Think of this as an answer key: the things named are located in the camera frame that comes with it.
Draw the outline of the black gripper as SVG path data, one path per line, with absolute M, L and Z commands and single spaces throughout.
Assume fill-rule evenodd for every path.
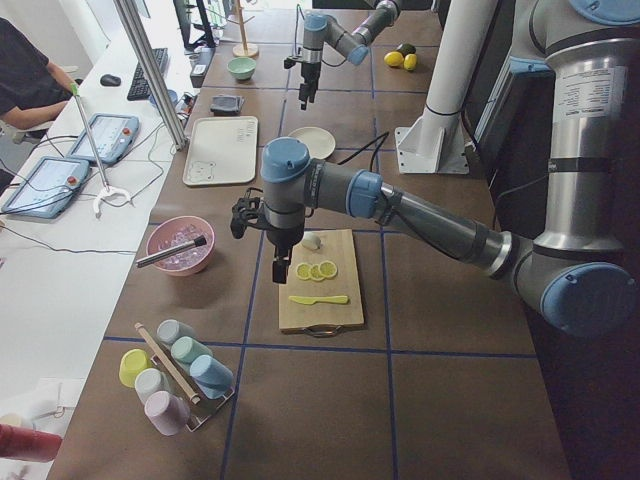
M 301 110 L 307 110 L 308 100 L 314 100 L 318 89 L 320 78 L 320 64 L 319 63 L 305 63 L 301 64 L 302 83 L 299 87 L 299 96 L 301 100 Z
M 272 280 L 277 284 L 286 284 L 289 261 L 293 247 L 303 238 L 304 227 L 272 228 L 267 232 L 268 240 L 274 245 L 274 260 L 272 262 Z

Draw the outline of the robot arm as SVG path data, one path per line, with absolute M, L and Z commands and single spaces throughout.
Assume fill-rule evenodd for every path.
M 305 14 L 302 46 L 297 55 L 286 59 L 287 68 L 296 63 L 301 65 L 298 99 L 302 110 L 315 101 L 324 47 L 328 45 L 347 62 L 360 65 L 369 54 L 373 40 L 396 22 L 402 5 L 402 1 L 375 1 L 373 12 L 352 32 L 329 14 L 312 11 Z
M 394 226 L 478 266 L 567 334 L 600 335 L 631 316 L 638 286 L 620 266 L 611 213 L 616 134 L 639 59 L 639 5 L 519 1 L 513 27 L 514 69 L 555 75 L 544 231 L 530 240 L 491 230 L 281 137 L 265 147 L 257 202 L 257 225 L 275 248 L 275 282 L 287 280 L 306 210 L 319 208 Z

